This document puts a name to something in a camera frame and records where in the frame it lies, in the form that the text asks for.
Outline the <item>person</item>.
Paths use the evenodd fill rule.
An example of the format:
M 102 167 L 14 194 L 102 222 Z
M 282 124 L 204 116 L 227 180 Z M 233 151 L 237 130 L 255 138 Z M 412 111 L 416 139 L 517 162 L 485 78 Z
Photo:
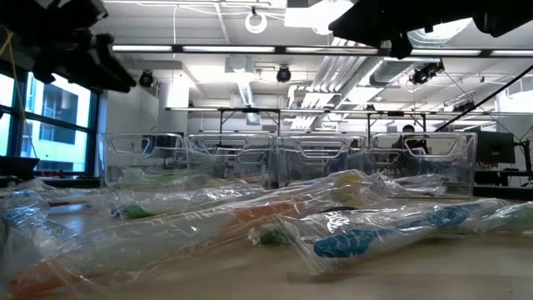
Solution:
M 412 125 L 405 125 L 402 128 L 402 135 L 392 144 L 392 148 L 398 150 L 397 155 L 391 154 L 390 159 L 395 158 L 396 170 L 403 176 L 415 176 L 418 174 L 420 161 L 414 155 L 429 154 L 426 140 L 417 140 L 412 133 L 415 128 Z

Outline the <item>clear plastic bin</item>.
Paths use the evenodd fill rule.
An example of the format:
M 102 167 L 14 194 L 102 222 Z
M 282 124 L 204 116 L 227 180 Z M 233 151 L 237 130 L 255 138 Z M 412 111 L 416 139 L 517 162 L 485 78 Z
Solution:
M 187 136 L 188 169 L 220 179 L 279 187 L 275 138 L 266 134 L 203 133 Z
M 123 169 L 187 170 L 187 146 L 179 133 L 102 133 L 98 136 L 101 184 L 112 187 Z
M 367 139 L 362 135 L 291 135 L 276 139 L 281 187 L 327 177 L 346 170 L 362 170 Z
M 371 135 L 366 157 L 371 173 L 389 178 L 404 178 L 396 170 L 398 150 L 392 144 L 402 132 Z M 413 132 L 417 140 L 426 140 L 429 154 L 414 155 L 420 161 L 417 175 L 437 174 L 446 178 L 446 193 L 435 198 L 469 198 L 473 193 L 476 162 L 476 135 L 473 132 Z

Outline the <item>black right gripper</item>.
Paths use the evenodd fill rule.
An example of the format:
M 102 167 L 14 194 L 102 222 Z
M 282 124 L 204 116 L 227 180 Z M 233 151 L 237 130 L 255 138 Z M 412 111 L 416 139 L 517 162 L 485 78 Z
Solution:
M 402 59 L 414 46 L 438 47 L 463 31 L 475 12 L 471 0 L 359 0 L 328 25 L 336 38 L 371 47 L 391 41 Z

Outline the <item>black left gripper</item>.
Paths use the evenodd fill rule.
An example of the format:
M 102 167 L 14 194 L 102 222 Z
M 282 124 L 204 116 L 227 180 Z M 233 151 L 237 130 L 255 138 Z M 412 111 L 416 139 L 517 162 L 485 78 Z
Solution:
M 66 75 L 71 83 L 86 87 L 129 93 L 137 82 L 113 55 L 108 35 L 75 32 L 62 37 L 37 37 L 31 41 L 33 75 L 43 83 Z

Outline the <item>white ceiling duct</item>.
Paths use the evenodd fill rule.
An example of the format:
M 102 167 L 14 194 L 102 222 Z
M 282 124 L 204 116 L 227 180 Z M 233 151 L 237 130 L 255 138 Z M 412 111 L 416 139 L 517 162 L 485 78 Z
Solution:
M 237 85 L 243 105 L 253 105 L 251 82 L 256 80 L 252 57 L 242 54 L 232 54 L 226 57 L 225 77 L 230 83 Z

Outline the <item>dark flat object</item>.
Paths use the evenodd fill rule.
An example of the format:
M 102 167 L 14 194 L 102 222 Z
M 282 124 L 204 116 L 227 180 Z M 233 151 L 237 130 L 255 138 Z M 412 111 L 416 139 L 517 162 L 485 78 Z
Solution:
M 22 180 L 34 178 L 33 171 L 39 158 L 0 156 L 0 176 L 14 176 Z

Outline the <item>large window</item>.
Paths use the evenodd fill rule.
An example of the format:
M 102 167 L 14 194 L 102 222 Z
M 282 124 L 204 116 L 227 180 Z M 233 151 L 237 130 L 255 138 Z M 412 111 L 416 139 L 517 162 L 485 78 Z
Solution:
M 0 156 L 37 158 L 38 173 L 94 169 L 99 96 L 56 76 L 45 84 L 0 62 Z

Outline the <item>black monitor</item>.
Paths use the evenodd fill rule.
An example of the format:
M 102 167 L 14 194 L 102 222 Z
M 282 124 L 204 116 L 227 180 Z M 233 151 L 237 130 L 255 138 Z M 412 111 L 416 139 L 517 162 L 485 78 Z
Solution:
M 515 163 L 515 142 L 511 133 L 478 132 L 476 161 L 478 163 Z

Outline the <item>long ceiling light bar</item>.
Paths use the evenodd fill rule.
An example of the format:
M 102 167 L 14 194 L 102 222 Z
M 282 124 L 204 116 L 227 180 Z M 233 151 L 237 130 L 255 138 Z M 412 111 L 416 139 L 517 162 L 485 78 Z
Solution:
M 362 56 L 391 57 L 387 47 L 338 47 L 338 46 L 240 46 L 240 45 L 181 45 L 181 44 L 118 44 L 113 45 L 116 53 L 187 53 L 187 54 L 268 54 L 308 56 Z M 533 58 L 533 49 L 460 49 L 449 47 L 415 48 L 411 55 L 428 58 Z

